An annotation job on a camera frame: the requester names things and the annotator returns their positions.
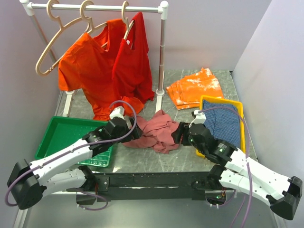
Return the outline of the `dusty pink t shirt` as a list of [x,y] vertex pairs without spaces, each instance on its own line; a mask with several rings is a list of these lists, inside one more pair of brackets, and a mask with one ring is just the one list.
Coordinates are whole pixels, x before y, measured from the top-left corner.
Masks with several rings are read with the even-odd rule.
[[142,130],[142,135],[137,140],[125,142],[127,148],[152,148],[157,153],[168,154],[179,147],[175,143],[171,134],[179,127],[179,122],[172,118],[163,110],[159,110],[150,120],[137,116],[137,125]]

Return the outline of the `green plastic tray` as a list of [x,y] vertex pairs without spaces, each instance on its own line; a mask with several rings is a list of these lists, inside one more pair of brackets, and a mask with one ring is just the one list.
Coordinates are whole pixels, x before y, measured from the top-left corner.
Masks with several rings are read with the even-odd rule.
[[48,157],[79,140],[82,136],[105,126],[107,121],[54,116],[35,154],[37,160]]

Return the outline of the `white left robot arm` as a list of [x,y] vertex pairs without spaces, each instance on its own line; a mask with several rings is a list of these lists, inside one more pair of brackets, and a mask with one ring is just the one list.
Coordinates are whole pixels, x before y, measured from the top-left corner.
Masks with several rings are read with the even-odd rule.
[[105,126],[90,131],[72,145],[37,161],[17,162],[9,176],[5,204],[9,207],[28,209],[43,197],[62,189],[91,190],[95,176],[88,168],[79,167],[71,174],[66,168],[82,160],[93,158],[107,151],[116,143],[139,139],[141,130],[137,118],[115,117]]

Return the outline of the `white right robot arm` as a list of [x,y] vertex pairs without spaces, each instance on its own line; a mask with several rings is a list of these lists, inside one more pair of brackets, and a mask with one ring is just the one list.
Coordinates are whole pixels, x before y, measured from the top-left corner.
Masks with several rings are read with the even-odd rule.
[[238,147],[215,138],[204,124],[181,122],[171,134],[175,143],[193,146],[214,163],[208,184],[250,195],[270,207],[278,216],[293,220],[302,197],[303,181],[281,175],[246,157]]

